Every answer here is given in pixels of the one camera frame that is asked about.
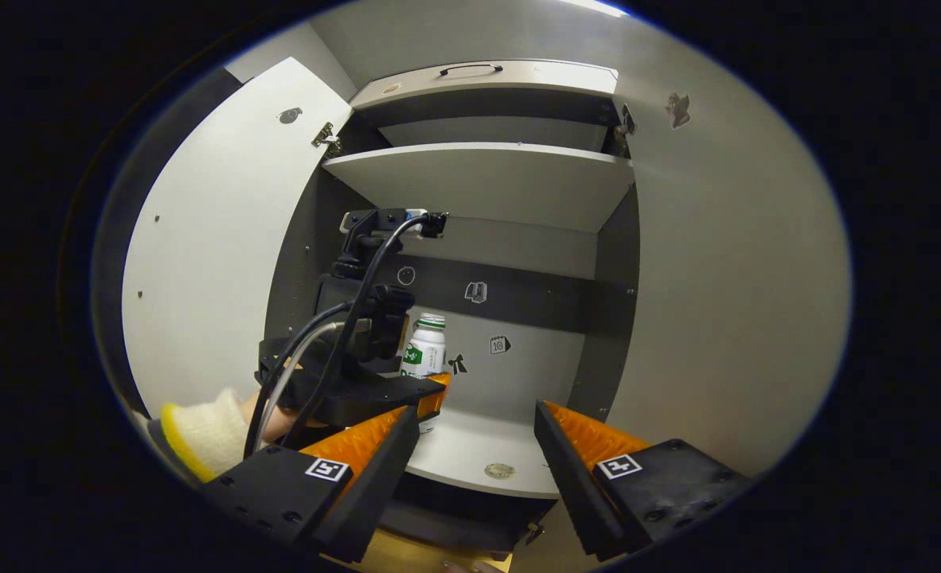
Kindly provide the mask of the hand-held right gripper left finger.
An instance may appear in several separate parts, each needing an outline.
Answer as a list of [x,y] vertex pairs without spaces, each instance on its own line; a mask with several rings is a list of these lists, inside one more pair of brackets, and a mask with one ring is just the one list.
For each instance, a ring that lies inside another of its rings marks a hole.
[[279,543],[359,563],[417,439],[417,406],[395,407],[299,452],[264,447],[206,482],[202,496]]

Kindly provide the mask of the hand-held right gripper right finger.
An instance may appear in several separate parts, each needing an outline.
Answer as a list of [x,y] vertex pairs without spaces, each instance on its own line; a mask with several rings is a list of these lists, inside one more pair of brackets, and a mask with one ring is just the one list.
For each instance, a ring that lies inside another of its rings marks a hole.
[[549,400],[533,434],[584,554],[602,562],[679,536],[750,486],[685,440],[651,445]]

